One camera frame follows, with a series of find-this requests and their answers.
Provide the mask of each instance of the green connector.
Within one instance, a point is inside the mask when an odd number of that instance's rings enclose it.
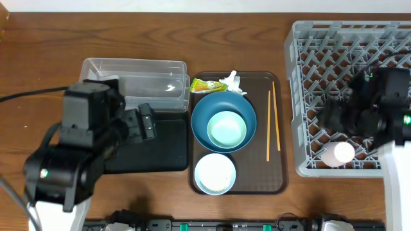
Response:
[[[263,231],[271,231],[271,225],[263,225]]]
[[[180,224],[180,231],[188,231],[188,224]]]

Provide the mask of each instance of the plastic crate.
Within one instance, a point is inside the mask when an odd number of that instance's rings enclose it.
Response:
[[[294,162],[303,177],[382,177],[370,140],[333,133],[318,125],[317,112],[328,99],[349,97],[346,79],[361,66],[394,51],[411,49],[411,22],[297,21],[284,43],[290,81]],[[411,54],[388,59],[382,66],[411,68]],[[322,146],[347,141],[355,159],[338,168],[321,161]]]

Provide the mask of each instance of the bowl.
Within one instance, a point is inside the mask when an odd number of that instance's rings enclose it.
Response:
[[[233,148],[215,145],[207,134],[210,119],[219,112],[230,111],[238,114],[245,122],[247,131],[243,141]],[[215,92],[202,98],[191,115],[191,129],[201,145],[215,153],[232,153],[246,146],[257,128],[256,113],[251,104],[241,95],[233,92]]]
[[[237,113],[224,111],[215,114],[207,125],[211,142],[219,148],[235,148],[243,142],[247,126]]]
[[[225,155],[208,154],[195,166],[194,179],[203,192],[209,195],[221,195],[234,185],[236,168]]]

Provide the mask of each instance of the blue bowl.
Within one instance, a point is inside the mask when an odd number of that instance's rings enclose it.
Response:
[[[229,149],[213,144],[207,134],[209,120],[213,115],[223,111],[237,113],[247,126],[243,142]],[[253,107],[243,96],[233,92],[215,92],[205,96],[195,105],[191,115],[191,128],[196,139],[207,149],[216,153],[232,153],[242,149],[251,141],[256,132],[257,117]]]

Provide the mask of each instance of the white wall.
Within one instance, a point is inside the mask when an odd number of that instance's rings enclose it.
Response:
[[[411,0],[0,0],[9,12],[411,13]]]

